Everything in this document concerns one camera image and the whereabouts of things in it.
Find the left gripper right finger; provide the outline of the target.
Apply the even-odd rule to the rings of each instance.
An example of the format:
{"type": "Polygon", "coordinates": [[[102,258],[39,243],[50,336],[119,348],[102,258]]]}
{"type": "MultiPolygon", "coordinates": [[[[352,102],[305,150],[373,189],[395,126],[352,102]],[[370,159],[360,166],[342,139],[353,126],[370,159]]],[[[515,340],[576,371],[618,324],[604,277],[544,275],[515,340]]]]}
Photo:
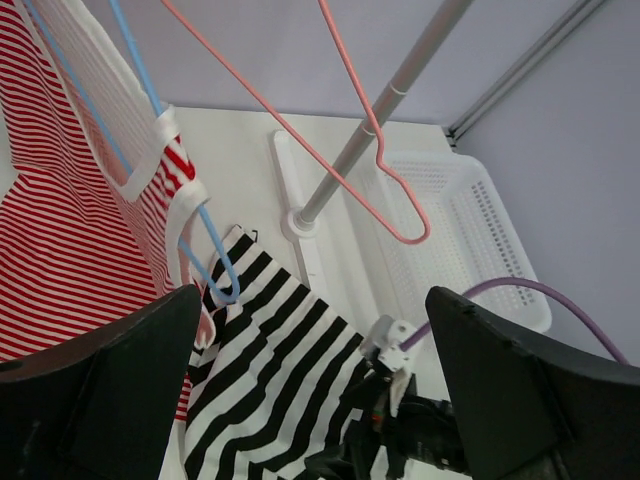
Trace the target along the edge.
{"type": "Polygon", "coordinates": [[[638,368],[444,287],[428,292],[425,309],[472,478],[638,478],[638,368]]]}

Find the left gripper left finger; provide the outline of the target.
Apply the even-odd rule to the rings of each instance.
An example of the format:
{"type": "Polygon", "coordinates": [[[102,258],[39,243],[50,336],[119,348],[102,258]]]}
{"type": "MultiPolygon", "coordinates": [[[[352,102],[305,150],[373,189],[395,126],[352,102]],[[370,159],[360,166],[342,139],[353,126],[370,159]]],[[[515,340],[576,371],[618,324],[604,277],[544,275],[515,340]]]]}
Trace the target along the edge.
{"type": "Polygon", "coordinates": [[[193,285],[1,365],[4,479],[156,479],[201,314],[193,285]]]}

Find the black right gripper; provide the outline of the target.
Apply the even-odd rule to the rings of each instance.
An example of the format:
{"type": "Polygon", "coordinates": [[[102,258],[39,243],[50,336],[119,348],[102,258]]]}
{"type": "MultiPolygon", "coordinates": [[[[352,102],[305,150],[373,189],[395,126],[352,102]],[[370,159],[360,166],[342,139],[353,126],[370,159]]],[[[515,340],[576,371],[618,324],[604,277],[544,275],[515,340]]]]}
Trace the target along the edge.
{"type": "Polygon", "coordinates": [[[450,403],[417,394],[416,380],[395,401],[391,383],[372,374],[348,397],[360,402],[363,416],[352,421],[344,437],[344,468],[371,470],[381,449],[388,468],[404,470],[417,461],[450,468],[450,403]]]}

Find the black white striped tank top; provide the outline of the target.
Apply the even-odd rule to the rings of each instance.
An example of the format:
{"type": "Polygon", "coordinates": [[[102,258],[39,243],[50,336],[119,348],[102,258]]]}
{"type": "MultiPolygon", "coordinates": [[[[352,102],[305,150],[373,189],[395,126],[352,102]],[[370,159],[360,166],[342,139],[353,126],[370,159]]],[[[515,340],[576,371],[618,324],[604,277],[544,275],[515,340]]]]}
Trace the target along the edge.
{"type": "Polygon", "coordinates": [[[241,227],[223,240],[237,302],[204,304],[213,344],[192,354],[184,469],[190,479],[308,479],[359,411],[341,402],[369,369],[362,336],[241,227]]]}

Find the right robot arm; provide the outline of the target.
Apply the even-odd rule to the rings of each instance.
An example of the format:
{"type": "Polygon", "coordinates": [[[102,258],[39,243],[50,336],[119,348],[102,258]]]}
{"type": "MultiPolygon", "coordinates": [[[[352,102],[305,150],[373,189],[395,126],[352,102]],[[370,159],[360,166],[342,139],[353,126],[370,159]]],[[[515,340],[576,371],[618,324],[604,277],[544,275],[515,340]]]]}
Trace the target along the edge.
{"type": "Polygon", "coordinates": [[[391,383],[377,373],[348,389],[341,401],[362,416],[349,423],[340,444],[305,459],[307,473],[324,479],[372,479],[376,457],[385,450],[387,479],[402,479],[409,461],[470,474],[451,403],[419,396],[415,377],[396,414],[391,413],[391,383]]]}

